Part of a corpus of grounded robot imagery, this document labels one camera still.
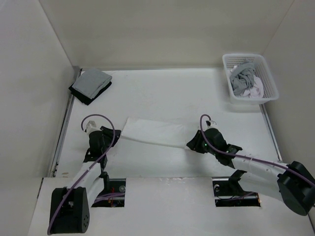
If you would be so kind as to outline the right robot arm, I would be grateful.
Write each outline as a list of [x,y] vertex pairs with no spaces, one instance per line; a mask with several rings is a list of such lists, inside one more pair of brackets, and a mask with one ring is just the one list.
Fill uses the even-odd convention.
[[299,215],[307,215],[315,204],[315,179],[297,161],[275,163],[240,155],[238,152],[242,148],[228,144],[216,128],[198,130],[187,147],[198,153],[210,153],[222,165],[235,169],[228,182],[228,189],[233,194],[241,194],[246,189],[246,182],[253,184],[253,177],[258,177],[266,181],[256,184],[260,190]]

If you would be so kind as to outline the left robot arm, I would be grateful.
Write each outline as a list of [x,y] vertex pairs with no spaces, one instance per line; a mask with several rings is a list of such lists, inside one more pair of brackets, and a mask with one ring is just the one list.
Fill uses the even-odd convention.
[[85,132],[89,148],[80,171],[68,186],[52,192],[48,235],[85,233],[90,223],[90,208],[98,195],[110,192],[110,179],[104,170],[106,153],[117,143],[122,131],[89,124]]

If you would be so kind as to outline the white tank top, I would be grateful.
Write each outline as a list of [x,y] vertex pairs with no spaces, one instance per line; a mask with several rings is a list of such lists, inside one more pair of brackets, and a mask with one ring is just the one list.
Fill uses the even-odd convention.
[[139,118],[128,118],[122,130],[123,138],[146,144],[184,148],[194,136],[194,124],[173,124]]

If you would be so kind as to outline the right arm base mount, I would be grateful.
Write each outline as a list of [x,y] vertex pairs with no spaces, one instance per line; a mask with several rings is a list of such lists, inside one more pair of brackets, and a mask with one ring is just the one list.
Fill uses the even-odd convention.
[[216,207],[260,207],[259,195],[244,191],[238,182],[227,178],[212,180]]

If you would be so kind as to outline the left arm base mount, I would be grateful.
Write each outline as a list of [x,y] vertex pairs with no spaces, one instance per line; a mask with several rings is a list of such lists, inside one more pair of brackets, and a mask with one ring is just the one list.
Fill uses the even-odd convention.
[[109,179],[92,207],[124,207],[126,179]]

